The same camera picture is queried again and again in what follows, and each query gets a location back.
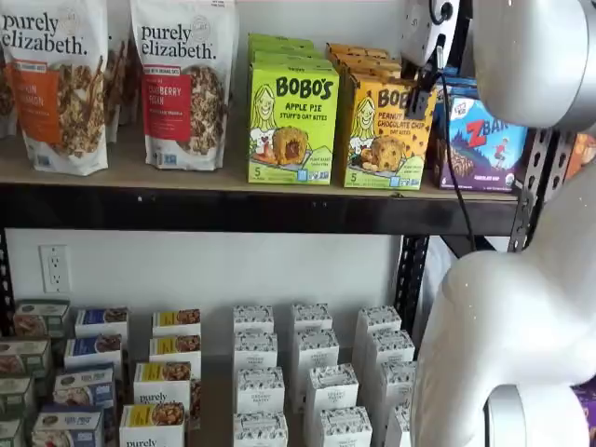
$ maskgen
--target purely elizabeth granola bag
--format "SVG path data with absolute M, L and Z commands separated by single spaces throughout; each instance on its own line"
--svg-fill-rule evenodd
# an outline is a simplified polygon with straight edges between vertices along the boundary
M 233 0 L 131 0 L 142 64 L 146 162 L 222 166 L 237 41 Z
M 0 0 L 0 43 L 34 167 L 107 168 L 105 0 Z

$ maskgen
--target shelf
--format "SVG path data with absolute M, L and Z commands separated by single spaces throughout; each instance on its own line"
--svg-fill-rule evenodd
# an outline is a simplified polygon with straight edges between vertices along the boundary
M 0 142 L 2 225 L 18 228 L 464 235 L 453 191 L 425 176 L 420 191 L 248 184 L 243 145 L 228 144 L 215 172 L 144 163 L 140 128 L 109 147 L 110 168 L 88 177 L 33 170 L 22 137 Z M 479 235 L 510 234 L 517 199 L 464 193 Z

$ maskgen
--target green box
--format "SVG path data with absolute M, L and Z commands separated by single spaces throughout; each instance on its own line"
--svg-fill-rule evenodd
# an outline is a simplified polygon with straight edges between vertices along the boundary
M 329 184 L 339 75 L 328 64 L 255 62 L 250 183 Z

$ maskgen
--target black cable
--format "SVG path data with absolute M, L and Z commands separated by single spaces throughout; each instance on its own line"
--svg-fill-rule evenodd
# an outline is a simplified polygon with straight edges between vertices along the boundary
M 459 190 L 459 183 L 455 178 L 454 163 L 452 161 L 451 154 L 451 137 L 449 136 L 449 112 L 451 107 L 449 106 L 449 96 L 447 95 L 447 80 L 445 74 L 440 73 L 440 79 L 443 84 L 443 105 L 445 106 L 445 142 L 447 143 L 447 165 L 449 166 L 449 173 L 451 174 L 451 180 L 454 183 L 455 194 L 457 195 L 457 201 L 459 206 L 464 213 L 464 220 L 466 221 L 467 236 L 469 237 L 469 245 L 472 251 L 476 251 L 476 238 L 474 237 L 474 231 L 472 229 L 472 222 L 469 220 L 469 214 L 467 214 L 466 202 L 462 197 L 462 192 Z

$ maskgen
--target bobo's peanut butter chocolate chip box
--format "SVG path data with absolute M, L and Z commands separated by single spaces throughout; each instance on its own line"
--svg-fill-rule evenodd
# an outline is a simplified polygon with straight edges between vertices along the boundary
M 338 142 L 344 153 L 345 187 L 420 189 L 437 94 L 423 120 L 405 117 L 412 82 L 381 72 L 352 74 L 346 81 L 347 113 Z
M 250 183 L 329 184 L 338 85 L 326 61 L 252 64 Z

